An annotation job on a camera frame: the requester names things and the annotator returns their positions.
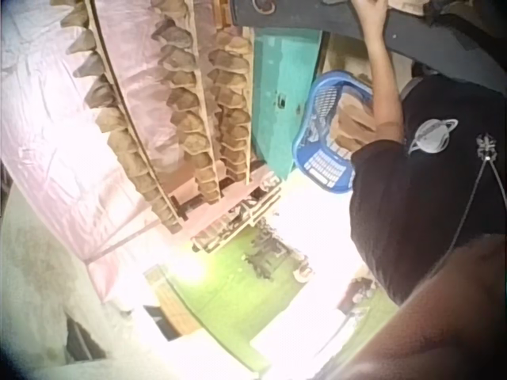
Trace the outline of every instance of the pink fabric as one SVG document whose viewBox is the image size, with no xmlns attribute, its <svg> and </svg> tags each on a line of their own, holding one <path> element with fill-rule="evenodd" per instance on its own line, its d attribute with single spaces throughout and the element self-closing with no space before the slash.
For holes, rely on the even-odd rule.
<svg viewBox="0 0 507 380">
<path fill-rule="evenodd" d="M 156 16 L 149 0 L 96 3 L 122 91 L 137 107 L 133 113 L 140 134 L 146 139 L 168 128 L 160 138 L 167 139 L 173 133 L 166 124 L 169 114 L 160 88 L 147 74 L 159 48 L 150 39 Z M 233 185 L 227 199 L 194 211 L 184 230 L 171 235 L 109 149 L 108 135 L 94 123 L 97 110 L 83 101 L 93 77 L 72 76 L 89 53 L 65 54 L 82 32 L 60 27 L 70 10 L 50 6 L 49 0 L 16 0 L 2 7 L 1 153 L 48 229 L 87 263 L 105 301 L 232 208 L 258 186 L 266 169 L 248 188 Z M 143 119 L 144 113 L 153 118 Z M 181 152 L 177 146 L 171 149 L 166 163 L 177 165 Z"/>
</svg>

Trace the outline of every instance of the floor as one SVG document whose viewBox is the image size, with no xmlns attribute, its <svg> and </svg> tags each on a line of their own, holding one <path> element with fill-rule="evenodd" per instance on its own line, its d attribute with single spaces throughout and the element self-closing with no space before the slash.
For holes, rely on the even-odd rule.
<svg viewBox="0 0 507 380">
<path fill-rule="evenodd" d="M 289 305 L 303 285 L 294 279 L 297 263 L 290 258 L 273 273 L 273 281 L 255 276 L 242 256 L 255 253 L 250 241 L 256 234 L 256 229 L 247 227 L 217 253 L 185 253 L 184 260 L 172 265 L 169 276 L 202 325 L 245 365 L 261 371 L 269 362 L 250 341 Z"/>
<path fill-rule="evenodd" d="M 125 316 L 101 304 L 84 264 L 56 241 L 15 186 L 2 219 L 0 337 L 27 371 L 66 364 L 66 314 L 109 358 L 162 344 L 143 308 Z"/>
</svg>

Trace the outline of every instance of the blue plastic basket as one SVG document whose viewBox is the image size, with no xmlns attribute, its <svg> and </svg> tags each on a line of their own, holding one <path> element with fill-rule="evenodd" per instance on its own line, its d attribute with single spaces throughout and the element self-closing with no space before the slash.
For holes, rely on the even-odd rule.
<svg viewBox="0 0 507 380">
<path fill-rule="evenodd" d="M 372 101 L 372 89 L 345 71 L 330 71 L 312 85 L 303 122 L 292 144 L 295 165 L 318 186 L 342 194 L 350 191 L 354 171 L 351 153 L 329 137 L 331 120 L 345 86 L 352 87 L 362 101 Z"/>
</svg>

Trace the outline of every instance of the dough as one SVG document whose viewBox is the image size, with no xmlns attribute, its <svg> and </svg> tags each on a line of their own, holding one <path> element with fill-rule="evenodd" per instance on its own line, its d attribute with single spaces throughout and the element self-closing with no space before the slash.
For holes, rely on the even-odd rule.
<svg viewBox="0 0 507 380">
<path fill-rule="evenodd" d="M 220 191 L 216 190 L 214 192 L 203 192 L 202 195 L 208 202 L 211 202 L 220 198 Z"/>
<path fill-rule="evenodd" d="M 158 189 L 157 182 L 150 174 L 132 177 L 130 178 L 130 181 L 134 184 L 135 190 L 141 194 Z"/>
<path fill-rule="evenodd" d="M 200 153 L 190 157 L 190 161 L 196 169 L 204 169 L 213 165 L 212 158 L 208 153 Z"/>
<path fill-rule="evenodd" d="M 226 167 L 236 174 L 244 173 L 248 169 L 248 165 L 246 162 L 243 162 L 242 164 L 232 164 L 230 162 L 226 163 Z"/>
<path fill-rule="evenodd" d="M 236 174 L 230 170 L 226 170 L 226 175 L 234 182 L 244 181 L 246 179 L 246 173 Z"/>
<path fill-rule="evenodd" d="M 216 43 L 220 49 L 241 55 L 249 54 L 253 50 L 252 44 L 246 38 L 233 36 L 224 31 L 216 33 Z"/>
<path fill-rule="evenodd" d="M 206 183 L 199 183 L 198 187 L 199 187 L 200 192 L 209 193 L 209 192 L 214 192 L 214 191 L 218 190 L 219 185 L 214 181 L 210 181 L 210 182 L 206 182 Z"/>
<path fill-rule="evenodd" d="M 208 137 L 201 133 L 189 133 L 181 137 L 183 149 L 189 154 L 202 153 L 210 148 Z"/>
<path fill-rule="evenodd" d="M 166 207 L 168 207 L 167 205 L 167 202 L 165 199 L 161 198 L 161 199 L 155 199 L 155 200 L 152 200 L 150 202 L 151 204 L 151 209 L 157 213 L 157 212 L 160 212 L 161 210 L 165 209 Z"/>
<path fill-rule="evenodd" d="M 124 114 L 116 107 L 103 108 L 95 119 L 102 133 L 125 129 L 127 122 Z"/>
<path fill-rule="evenodd" d="M 74 41 L 71 46 L 69 46 L 67 54 L 95 50 L 96 47 L 95 37 L 93 36 L 92 31 L 87 29 L 79 35 L 78 39 Z"/>
<path fill-rule="evenodd" d="M 83 77 L 97 77 L 99 75 L 103 75 L 105 73 L 104 63 L 102 62 L 102 57 L 94 51 L 88 58 L 86 58 L 85 62 L 78 67 L 72 74 L 75 78 L 83 78 Z"/>
<path fill-rule="evenodd" d="M 250 137 L 250 132 L 244 125 L 226 125 L 225 128 L 226 135 L 233 140 L 245 140 Z"/>
<path fill-rule="evenodd" d="M 244 150 L 247 147 L 246 140 L 234 140 L 230 136 L 223 136 L 222 145 L 229 150 Z"/>
<path fill-rule="evenodd" d="M 216 86 L 228 87 L 230 89 L 244 89 L 246 87 L 246 76 L 243 74 L 214 69 L 208 74 L 208 77 Z"/>
<path fill-rule="evenodd" d="M 242 108 L 225 108 L 223 118 L 228 119 L 231 124 L 247 124 L 251 121 L 250 114 Z"/>
<path fill-rule="evenodd" d="M 162 193 L 158 190 L 158 188 L 154 188 L 149 192 L 144 192 L 143 197 L 146 201 L 153 202 L 154 200 L 162 198 Z"/>
<path fill-rule="evenodd" d="M 177 27 L 174 22 L 168 20 L 155 30 L 151 38 L 161 44 L 168 44 L 177 48 L 186 49 L 192 47 L 192 35 L 186 30 Z"/>
<path fill-rule="evenodd" d="M 196 179 L 201 183 L 213 181 L 216 178 L 213 168 L 196 169 L 194 171 L 194 175 L 196 176 Z"/>
<path fill-rule="evenodd" d="M 163 55 L 158 64 L 171 71 L 194 71 L 197 69 L 196 57 L 179 47 L 171 45 L 164 46 L 161 51 Z"/>
<path fill-rule="evenodd" d="M 166 220 L 166 221 L 163 221 L 162 224 L 169 230 L 170 233 L 172 234 L 176 234 L 178 232 L 180 232 L 183 227 L 181 227 L 177 221 L 173 221 L 173 220 Z"/>
<path fill-rule="evenodd" d="M 82 0 L 50 0 L 50 6 L 76 6 Z"/>
<path fill-rule="evenodd" d="M 108 138 L 108 145 L 116 154 L 129 152 L 133 153 L 138 150 L 137 142 L 132 138 L 127 129 L 120 129 L 111 132 Z"/>
<path fill-rule="evenodd" d="M 183 18 L 189 8 L 184 0 L 151 0 L 154 11 L 171 18 Z"/>
<path fill-rule="evenodd" d="M 199 97 L 192 91 L 180 88 L 172 89 L 167 105 L 173 107 L 176 111 L 188 111 L 199 108 Z"/>
<path fill-rule="evenodd" d="M 179 87 L 195 87 L 197 79 L 193 72 L 169 71 L 162 79 L 162 83 L 167 83 L 172 89 L 177 89 Z"/>
<path fill-rule="evenodd" d="M 137 177 L 148 173 L 148 166 L 139 153 L 118 155 L 118 162 L 124 167 L 127 177 Z"/>
<path fill-rule="evenodd" d="M 232 164 L 241 164 L 243 162 L 246 162 L 246 154 L 245 152 L 235 152 L 233 150 L 230 150 L 228 148 L 223 148 L 222 150 L 223 158 L 228 160 Z"/>
<path fill-rule="evenodd" d="M 66 15 L 60 22 L 62 28 L 78 26 L 87 29 L 89 23 L 88 12 L 84 2 L 77 4 L 72 11 Z"/>
<path fill-rule="evenodd" d="M 210 90 L 219 105 L 227 108 L 243 108 L 246 105 L 246 99 L 243 95 L 235 93 L 233 90 L 214 86 Z"/>
<path fill-rule="evenodd" d="M 189 132 L 203 132 L 203 120 L 193 112 L 173 112 L 171 116 L 171 123 L 176 126 L 179 131 Z"/>
<path fill-rule="evenodd" d="M 250 72 L 250 64 L 246 59 L 227 53 L 224 50 L 212 51 L 209 53 L 208 58 L 217 69 L 237 74 L 248 74 Z"/>
<path fill-rule="evenodd" d="M 104 75 L 98 77 L 92 84 L 85 96 L 85 103 L 90 108 L 112 107 L 116 105 L 115 93 Z"/>
</svg>

